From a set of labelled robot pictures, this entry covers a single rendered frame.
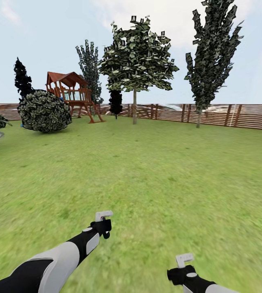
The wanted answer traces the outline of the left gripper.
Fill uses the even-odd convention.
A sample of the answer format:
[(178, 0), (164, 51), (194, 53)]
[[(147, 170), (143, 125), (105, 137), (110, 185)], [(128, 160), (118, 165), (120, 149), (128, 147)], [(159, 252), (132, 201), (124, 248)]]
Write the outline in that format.
[(101, 231), (102, 231), (102, 233), (101, 233), (101, 235), (104, 233), (104, 232), (110, 232), (111, 231), (111, 220), (110, 219), (108, 219), (108, 220), (103, 220), (103, 221), (100, 221), (100, 222), (92, 222), (91, 224), (90, 224), (90, 227), (91, 226), (94, 226), (94, 225), (98, 225), (98, 226), (100, 226), (101, 227)]

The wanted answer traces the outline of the pesticide atomizer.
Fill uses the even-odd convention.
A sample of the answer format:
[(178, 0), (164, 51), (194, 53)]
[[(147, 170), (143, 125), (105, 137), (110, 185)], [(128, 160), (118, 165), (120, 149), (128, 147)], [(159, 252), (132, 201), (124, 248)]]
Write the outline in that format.
[(103, 236), (105, 239), (108, 239), (110, 237), (110, 233), (109, 232), (104, 232)]

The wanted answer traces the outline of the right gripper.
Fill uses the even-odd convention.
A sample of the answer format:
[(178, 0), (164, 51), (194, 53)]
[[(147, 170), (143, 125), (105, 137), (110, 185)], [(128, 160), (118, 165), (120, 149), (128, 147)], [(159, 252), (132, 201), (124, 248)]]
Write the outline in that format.
[(181, 275), (183, 274), (183, 272), (185, 272), (186, 270), (195, 272), (194, 268), (192, 266), (186, 266), (183, 268), (176, 268), (174, 270), (169, 270), (167, 271), (167, 275), (168, 278), (171, 279), (171, 281), (173, 282), (174, 285), (183, 285), (183, 283), (181, 282)]

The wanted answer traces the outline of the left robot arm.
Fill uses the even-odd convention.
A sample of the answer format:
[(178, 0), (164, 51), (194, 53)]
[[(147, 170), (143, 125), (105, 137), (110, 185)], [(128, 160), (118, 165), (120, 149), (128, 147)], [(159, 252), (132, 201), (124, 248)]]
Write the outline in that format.
[(76, 267), (111, 231), (111, 210), (96, 212), (95, 221), (82, 233), (53, 249), (36, 254), (0, 280), (0, 293), (59, 293)]

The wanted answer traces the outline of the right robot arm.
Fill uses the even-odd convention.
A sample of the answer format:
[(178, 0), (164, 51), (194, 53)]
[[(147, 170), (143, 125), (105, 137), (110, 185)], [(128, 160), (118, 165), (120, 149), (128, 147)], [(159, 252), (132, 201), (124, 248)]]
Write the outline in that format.
[(192, 266), (184, 265), (185, 262), (193, 261), (193, 254), (181, 254), (176, 256), (178, 267), (167, 271), (168, 278), (174, 285), (183, 285), (183, 293), (240, 293), (199, 278)]

